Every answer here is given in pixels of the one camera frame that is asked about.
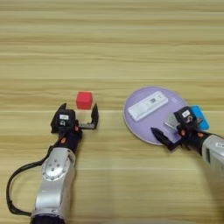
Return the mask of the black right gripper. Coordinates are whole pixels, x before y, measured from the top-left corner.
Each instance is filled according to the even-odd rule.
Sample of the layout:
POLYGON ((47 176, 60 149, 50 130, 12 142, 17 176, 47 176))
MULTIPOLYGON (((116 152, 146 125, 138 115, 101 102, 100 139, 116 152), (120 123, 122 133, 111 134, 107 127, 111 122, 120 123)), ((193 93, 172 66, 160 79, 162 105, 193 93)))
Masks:
POLYGON ((151 132, 169 151, 173 151, 179 146, 185 146, 189 150, 201 152, 203 136, 199 136, 200 130, 198 124, 202 122, 203 119, 196 117, 194 114, 190 114, 187 117, 183 117, 178 113, 169 115, 165 120, 165 124, 180 136, 180 139, 175 143, 165 136, 160 129, 151 128, 151 132))

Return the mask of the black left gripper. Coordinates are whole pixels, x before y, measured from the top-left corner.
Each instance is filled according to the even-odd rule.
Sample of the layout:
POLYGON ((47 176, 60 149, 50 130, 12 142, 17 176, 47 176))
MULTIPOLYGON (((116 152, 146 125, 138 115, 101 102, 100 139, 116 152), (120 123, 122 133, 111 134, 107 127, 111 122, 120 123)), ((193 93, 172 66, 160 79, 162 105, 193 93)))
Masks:
MULTIPOLYGON (((51 133, 56 134, 59 132, 61 128, 60 125, 60 112, 66 108, 66 104, 63 103, 59 106, 58 110, 55 112, 53 119, 51 121, 51 133)), ((78 145, 78 143, 82 139, 82 131, 83 130, 95 130, 97 128, 97 124, 99 121, 99 112, 97 104, 94 105, 91 114, 92 122, 91 123, 79 123, 75 124, 71 129, 64 130, 59 138, 59 144, 68 146, 71 144, 72 146, 78 145)))

